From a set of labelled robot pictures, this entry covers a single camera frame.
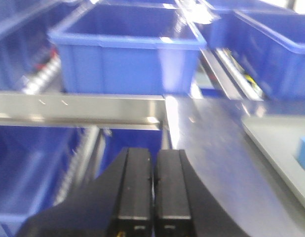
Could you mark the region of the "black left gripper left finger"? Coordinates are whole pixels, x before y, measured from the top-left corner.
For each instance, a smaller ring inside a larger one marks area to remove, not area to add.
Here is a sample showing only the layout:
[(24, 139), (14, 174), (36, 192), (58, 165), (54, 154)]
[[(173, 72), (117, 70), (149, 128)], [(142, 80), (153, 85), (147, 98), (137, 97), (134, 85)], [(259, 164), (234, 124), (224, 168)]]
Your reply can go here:
[(28, 218), (17, 236), (149, 237), (152, 180), (149, 150), (125, 148), (98, 178)]

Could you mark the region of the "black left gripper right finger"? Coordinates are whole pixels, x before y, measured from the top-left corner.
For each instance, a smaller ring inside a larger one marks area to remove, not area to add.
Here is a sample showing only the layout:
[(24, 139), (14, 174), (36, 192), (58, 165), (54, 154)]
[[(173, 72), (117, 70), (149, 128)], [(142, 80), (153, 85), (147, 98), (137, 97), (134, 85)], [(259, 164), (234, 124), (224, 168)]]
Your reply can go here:
[(155, 167), (157, 237), (246, 237), (188, 161), (184, 150), (161, 150)]

